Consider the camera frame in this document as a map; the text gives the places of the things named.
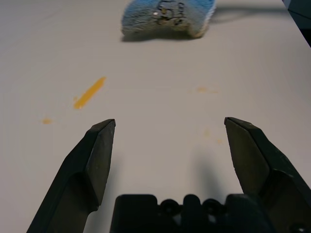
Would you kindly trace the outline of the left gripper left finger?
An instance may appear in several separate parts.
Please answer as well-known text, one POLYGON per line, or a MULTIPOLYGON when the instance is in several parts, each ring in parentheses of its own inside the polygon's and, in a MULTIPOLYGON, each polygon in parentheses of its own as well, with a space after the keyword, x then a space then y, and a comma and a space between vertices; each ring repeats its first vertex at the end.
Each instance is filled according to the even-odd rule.
POLYGON ((116 122, 93 125, 66 156, 29 228, 29 233, 82 233, 102 204, 110 171, 116 122))

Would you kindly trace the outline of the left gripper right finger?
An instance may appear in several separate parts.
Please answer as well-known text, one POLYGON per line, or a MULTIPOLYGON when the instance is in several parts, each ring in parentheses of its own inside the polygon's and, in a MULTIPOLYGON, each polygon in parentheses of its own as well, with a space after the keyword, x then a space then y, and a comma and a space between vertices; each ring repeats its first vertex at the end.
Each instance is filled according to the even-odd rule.
POLYGON ((226 117, 224 124, 243 192, 258 197, 278 233, 309 233, 311 189, 290 160, 252 123, 226 117))

